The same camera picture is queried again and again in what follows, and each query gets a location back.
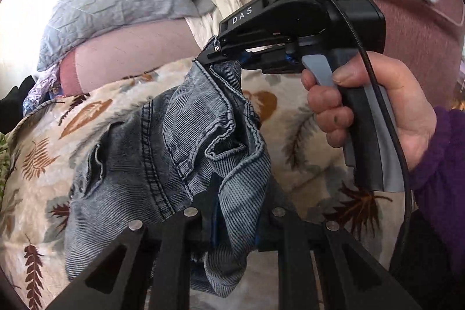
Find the gray trigger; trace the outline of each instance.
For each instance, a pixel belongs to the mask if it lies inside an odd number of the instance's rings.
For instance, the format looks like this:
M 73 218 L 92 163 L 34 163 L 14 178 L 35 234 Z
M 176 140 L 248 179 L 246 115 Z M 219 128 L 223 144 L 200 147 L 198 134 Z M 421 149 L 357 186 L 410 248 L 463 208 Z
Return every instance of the gray trigger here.
M 310 70 L 317 83 L 321 86 L 336 87 L 332 81 L 332 71 L 329 67 L 328 60 L 322 54 L 304 55 L 302 57 L 302 64 L 306 69 Z M 344 160 L 346 161 L 347 167 L 355 168 L 355 153 L 353 150 L 352 140 L 348 136 L 347 141 L 344 145 Z

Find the screw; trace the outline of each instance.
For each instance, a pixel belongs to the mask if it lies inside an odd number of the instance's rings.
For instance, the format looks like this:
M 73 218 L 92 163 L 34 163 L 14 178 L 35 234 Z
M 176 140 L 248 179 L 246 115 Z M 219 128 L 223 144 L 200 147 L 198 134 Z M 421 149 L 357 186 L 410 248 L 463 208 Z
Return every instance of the screw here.
M 339 224 L 336 221 L 328 221 L 328 222 L 326 222 L 326 228 L 329 231 L 338 231 L 339 230 Z
M 286 214 L 286 210 L 283 209 L 283 208 L 280 208 L 280 207 L 274 208 L 271 212 L 272 212 L 273 215 L 276 216 L 276 217 L 284 217 L 285 214 Z
M 194 217 L 194 216 L 197 215 L 197 213 L 198 213 L 197 208 L 194 208 L 192 206 L 189 207 L 189 208 L 184 209 L 184 215 L 186 217 Z
M 142 227 L 143 223 L 139 219 L 135 219 L 127 224 L 128 228 L 132 231 L 139 230 Z

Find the black cable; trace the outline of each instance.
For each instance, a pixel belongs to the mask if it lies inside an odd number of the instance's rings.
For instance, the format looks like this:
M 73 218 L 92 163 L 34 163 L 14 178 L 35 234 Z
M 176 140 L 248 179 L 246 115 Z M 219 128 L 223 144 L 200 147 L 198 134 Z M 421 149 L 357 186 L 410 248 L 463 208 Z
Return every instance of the black cable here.
M 373 67 L 370 62 L 370 58 L 368 57 L 368 54 L 365 50 L 365 48 L 362 45 L 362 42 L 360 41 L 359 35 L 355 31 L 355 28 L 353 27 L 352 23 L 350 22 L 349 18 L 341 10 L 339 5 L 336 3 L 335 0 L 329 0 L 334 8 L 339 12 L 345 23 L 347 24 L 347 27 L 350 30 L 350 33 L 353 36 L 353 39 L 355 41 L 355 44 L 357 45 L 357 48 L 359 49 L 360 55 L 362 56 L 362 61 L 363 64 L 365 65 L 366 71 L 368 73 L 368 78 L 370 79 L 370 83 L 373 87 L 373 91 L 375 92 L 376 100 L 378 102 L 378 105 L 380 106 L 381 113 L 384 118 L 384 122 L 386 123 L 387 130 L 389 131 L 389 135 L 391 136 L 392 139 L 392 144 L 394 145 L 394 148 L 397 153 L 397 157 L 400 162 L 400 168 L 402 171 L 402 178 L 404 180 L 404 193 L 405 193 L 405 209 L 404 209 L 404 222 L 403 222 L 403 227 L 401 227 L 398 237 L 398 243 L 399 244 L 399 249 L 396 249 L 395 251 L 398 251 L 397 253 L 394 253 L 391 258 L 391 264 L 389 267 L 390 273 L 395 276 L 395 272 L 397 271 L 399 264 L 401 262 L 401 256 L 402 253 L 404 252 L 405 244 L 407 242 L 407 237 L 409 233 L 409 228 L 410 228 L 410 215 L 412 213 L 412 191 L 410 190 L 410 175 L 408 171 L 408 166 L 407 166 L 407 161 L 405 160 L 405 155 L 404 151 L 402 149 L 402 145 L 400 144 L 397 131 L 394 127 L 394 124 L 392 123 L 391 116 L 389 115 L 389 111 L 387 110 L 386 103 L 384 102 L 383 95 L 381 94 L 380 90 L 380 85 L 378 84 L 378 81 L 376 80 L 376 75 L 373 70 Z

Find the pillow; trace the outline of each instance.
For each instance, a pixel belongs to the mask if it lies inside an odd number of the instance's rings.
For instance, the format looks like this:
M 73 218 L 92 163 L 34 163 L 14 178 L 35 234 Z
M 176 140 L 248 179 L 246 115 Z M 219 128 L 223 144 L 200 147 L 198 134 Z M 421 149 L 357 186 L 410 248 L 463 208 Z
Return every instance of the pillow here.
M 131 25 L 69 52 L 60 64 L 61 86 L 65 96 L 80 95 L 200 51 L 185 19 Z

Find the human hand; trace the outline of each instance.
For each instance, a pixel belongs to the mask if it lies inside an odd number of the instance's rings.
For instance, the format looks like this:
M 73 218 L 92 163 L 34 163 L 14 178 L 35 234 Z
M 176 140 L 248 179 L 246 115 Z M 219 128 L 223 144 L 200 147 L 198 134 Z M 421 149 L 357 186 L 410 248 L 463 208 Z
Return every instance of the human hand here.
M 375 52 L 369 52 L 369 57 L 378 83 L 389 95 L 405 159 L 409 169 L 413 169 L 434 134 L 436 113 L 403 62 Z M 360 87 L 370 82 L 360 55 L 334 71 L 332 78 L 341 87 Z M 347 128 L 353 123 L 352 110 L 342 106 L 336 88 L 317 85 L 309 70 L 302 72 L 302 84 L 308 90 L 308 105 L 317 114 L 320 129 L 327 133 L 329 145 L 341 147 L 347 138 Z

